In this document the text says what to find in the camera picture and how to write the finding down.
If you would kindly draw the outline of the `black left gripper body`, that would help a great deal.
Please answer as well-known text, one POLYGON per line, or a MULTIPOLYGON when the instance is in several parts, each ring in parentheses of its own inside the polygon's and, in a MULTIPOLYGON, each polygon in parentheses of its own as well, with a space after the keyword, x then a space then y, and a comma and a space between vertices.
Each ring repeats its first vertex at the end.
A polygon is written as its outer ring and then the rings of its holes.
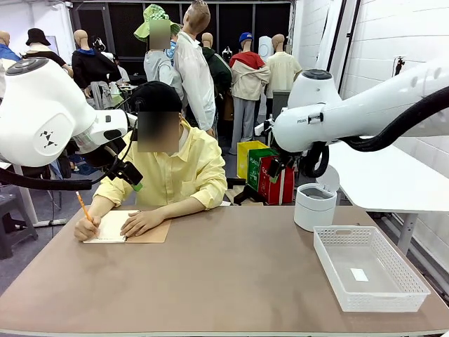
POLYGON ((106 167, 114 163, 114 158, 125 148, 126 142, 122 138, 117 138, 96 150, 85 153, 85 162, 92 167, 106 167))

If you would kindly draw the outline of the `brown cardboard piece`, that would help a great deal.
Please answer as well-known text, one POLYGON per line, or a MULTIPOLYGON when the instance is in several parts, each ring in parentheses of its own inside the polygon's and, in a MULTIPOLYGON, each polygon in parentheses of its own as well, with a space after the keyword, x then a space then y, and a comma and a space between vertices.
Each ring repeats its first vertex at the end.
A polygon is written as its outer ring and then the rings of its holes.
POLYGON ((225 196, 227 198, 227 200, 231 203, 234 204, 234 198, 236 195, 240 194, 243 192, 244 186, 243 185, 235 185, 233 186, 233 188, 228 188, 225 191, 225 196))

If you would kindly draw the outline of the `white round lidded trash bin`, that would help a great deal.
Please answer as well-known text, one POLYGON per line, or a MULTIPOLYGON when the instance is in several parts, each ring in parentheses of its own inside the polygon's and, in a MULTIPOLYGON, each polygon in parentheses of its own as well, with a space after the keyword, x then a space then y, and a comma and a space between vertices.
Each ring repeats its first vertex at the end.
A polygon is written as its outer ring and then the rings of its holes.
POLYGON ((313 232, 315 227, 332 225, 339 188, 339 174, 331 165, 315 183, 299 186, 295 198, 295 224, 308 232, 313 232))

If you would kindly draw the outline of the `black stand base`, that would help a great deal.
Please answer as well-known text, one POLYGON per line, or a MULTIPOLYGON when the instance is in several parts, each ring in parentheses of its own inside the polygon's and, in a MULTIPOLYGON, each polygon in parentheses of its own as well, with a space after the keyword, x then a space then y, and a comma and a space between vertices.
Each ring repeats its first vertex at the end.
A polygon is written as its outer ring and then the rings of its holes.
POLYGON ((241 206, 244 204, 247 200, 253 202, 253 203, 259 203, 264 205, 265 199, 263 196, 261 196, 256 190, 254 190, 252 187, 250 187, 246 180, 243 178, 227 178, 227 189, 233 188, 235 185, 243 185, 244 189, 243 192, 236 195, 234 198, 234 205, 241 206))

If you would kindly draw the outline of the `green checked sun hat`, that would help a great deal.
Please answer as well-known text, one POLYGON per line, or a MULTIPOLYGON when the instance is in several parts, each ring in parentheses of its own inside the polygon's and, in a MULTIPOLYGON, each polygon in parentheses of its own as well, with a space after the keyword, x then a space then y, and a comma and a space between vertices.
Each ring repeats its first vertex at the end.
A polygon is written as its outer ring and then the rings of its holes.
POLYGON ((143 23, 133 33, 140 41, 146 42, 151 35, 171 37, 180 31, 180 26, 171 21, 165 10, 157 4, 150 4, 142 15, 143 23))

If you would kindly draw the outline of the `black bucket hat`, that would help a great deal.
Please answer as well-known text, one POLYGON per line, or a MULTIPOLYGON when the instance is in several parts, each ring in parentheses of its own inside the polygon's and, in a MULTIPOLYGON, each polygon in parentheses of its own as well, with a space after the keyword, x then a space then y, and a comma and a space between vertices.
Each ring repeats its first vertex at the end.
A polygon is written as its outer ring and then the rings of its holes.
POLYGON ((28 39, 26 41, 26 45, 30 46, 31 44, 42 44, 44 46, 50 46, 50 42, 47 40, 44 32, 39 28, 31 28, 27 31, 28 39))

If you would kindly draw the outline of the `figure in grey jacket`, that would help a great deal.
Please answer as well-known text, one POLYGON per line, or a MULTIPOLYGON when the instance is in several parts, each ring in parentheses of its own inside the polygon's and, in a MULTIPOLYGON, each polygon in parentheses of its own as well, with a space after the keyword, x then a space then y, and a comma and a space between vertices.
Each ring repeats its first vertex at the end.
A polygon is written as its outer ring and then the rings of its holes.
POLYGON ((182 78, 163 50, 149 49, 145 53, 144 71, 147 81, 160 81, 169 85, 175 89, 179 98, 183 101, 182 78))

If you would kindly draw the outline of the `yellow pencil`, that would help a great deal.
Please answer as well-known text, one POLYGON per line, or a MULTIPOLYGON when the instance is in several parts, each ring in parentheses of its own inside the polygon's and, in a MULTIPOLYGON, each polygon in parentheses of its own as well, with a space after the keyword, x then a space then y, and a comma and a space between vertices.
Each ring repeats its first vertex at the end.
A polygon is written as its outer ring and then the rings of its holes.
POLYGON ((85 204, 83 202, 83 199, 81 198, 81 195, 80 195, 80 193, 78 191, 76 191, 76 196, 77 196, 77 198, 79 200, 79 203, 81 205, 81 209, 82 209, 82 211, 84 213, 84 217, 87 217, 88 219, 91 219, 91 217, 88 215, 88 210, 87 210, 87 208, 86 208, 86 206, 85 206, 85 204))

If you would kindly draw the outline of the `mannequin in red beige jacket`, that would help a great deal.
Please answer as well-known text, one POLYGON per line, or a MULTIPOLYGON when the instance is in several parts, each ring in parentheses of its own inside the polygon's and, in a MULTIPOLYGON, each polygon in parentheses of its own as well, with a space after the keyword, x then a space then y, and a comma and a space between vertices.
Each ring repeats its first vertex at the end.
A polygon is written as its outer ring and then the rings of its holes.
POLYGON ((259 54, 251 51, 253 40, 243 41, 241 51, 232 56, 231 94, 234 106, 232 145, 229 153, 237 154, 237 143, 253 139, 254 113, 262 89, 268 84, 270 71, 259 54))

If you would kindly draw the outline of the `spiral notebook with kraft cover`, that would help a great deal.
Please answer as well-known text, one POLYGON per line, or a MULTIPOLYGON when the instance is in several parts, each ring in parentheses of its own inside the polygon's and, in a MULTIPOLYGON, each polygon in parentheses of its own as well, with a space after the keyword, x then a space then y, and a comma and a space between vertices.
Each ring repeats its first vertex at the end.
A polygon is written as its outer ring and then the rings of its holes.
POLYGON ((126 237, 120 235, 121 226, 128 219, 131 211, 110 211, 106 214, 100 223, 98 235, 92 239, 84 241, 86 244, 106 244, 106 243, 131 243, 131 244, 148 244, 148 243, 164 243, 170 228, 170 221, 167 220, 162 224, 146 231, 140 236, 126 237))

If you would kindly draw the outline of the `green recycling bag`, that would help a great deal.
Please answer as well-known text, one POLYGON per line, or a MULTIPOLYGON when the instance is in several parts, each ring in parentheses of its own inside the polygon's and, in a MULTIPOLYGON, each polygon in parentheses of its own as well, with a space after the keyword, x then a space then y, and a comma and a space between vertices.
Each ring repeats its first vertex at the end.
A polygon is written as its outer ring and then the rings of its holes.
POLYGON ((260 179, 268 175, 272 159, 277 156, 278 152, 269 147, 248 151, 247 184, 255 191, 259 191, 260 179))

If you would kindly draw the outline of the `person's left hand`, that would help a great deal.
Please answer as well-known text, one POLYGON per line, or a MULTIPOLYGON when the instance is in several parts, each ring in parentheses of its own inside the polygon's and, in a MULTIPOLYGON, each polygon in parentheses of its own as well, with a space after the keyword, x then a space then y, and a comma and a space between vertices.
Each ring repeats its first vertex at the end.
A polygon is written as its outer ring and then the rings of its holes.
POLYGON ((163 211, 159 209, 129 213, 127 220, 121 227, 120 234, 125 237, 140 236, 162 224, 165 219, 163 211))

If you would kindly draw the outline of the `white table leg frame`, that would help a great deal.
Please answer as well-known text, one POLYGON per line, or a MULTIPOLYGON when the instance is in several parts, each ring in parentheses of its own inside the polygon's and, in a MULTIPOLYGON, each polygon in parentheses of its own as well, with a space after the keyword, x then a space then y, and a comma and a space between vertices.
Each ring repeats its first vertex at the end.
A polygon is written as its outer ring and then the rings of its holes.
MULTIPOLYGON (((29 216, 29 219, 31 220, 34 227, 53 227, 53 226, 63 226, 66 225, 68 220, 66 218, 60 218, 57 219, 55 215, 52 215, 51 220, 43 220, 38 221, 38 218, 36 216, 36 211, 34 208, 34 204, 32 201, 31 194, 29 190, 26 187, 19 187, 20 190, 20 196, 22 198, 22 202, 24 204, 25 212, 29 216)), ((52 210, 61 209, 62 206, 62 193, 58 192, 59 196, 59 203, 55 201, 55 196, 53 191, 47 191, 48 195, 51 198, 52 203, 52 210)))

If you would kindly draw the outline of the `grey cabinet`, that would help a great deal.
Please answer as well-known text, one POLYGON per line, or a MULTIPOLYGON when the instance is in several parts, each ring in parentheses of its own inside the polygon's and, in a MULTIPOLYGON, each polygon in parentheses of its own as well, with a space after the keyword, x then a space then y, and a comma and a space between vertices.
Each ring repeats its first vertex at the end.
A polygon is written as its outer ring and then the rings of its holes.
POLYGON ((276 119, 282 109, 288 106, 288 98, 290 95, 289 90, 278 90, 273 91, 273 108, 272 108, 272 118, 276 119))

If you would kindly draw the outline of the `mannequin in cream shirt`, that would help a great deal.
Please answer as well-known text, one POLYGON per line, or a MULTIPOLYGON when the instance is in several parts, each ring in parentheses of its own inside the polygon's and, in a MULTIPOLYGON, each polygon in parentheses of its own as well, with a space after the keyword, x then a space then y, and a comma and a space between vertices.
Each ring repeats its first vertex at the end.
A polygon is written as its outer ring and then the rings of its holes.
POLYGON ((283 50, 284 41, 285 37, 282 34, 272 37, 274 54, 266 61, 270 71, 270 80, 267 85, 268 99, 274 97, 274 91, 290 91, 295 79, 302 71, 299 62, 283 50))

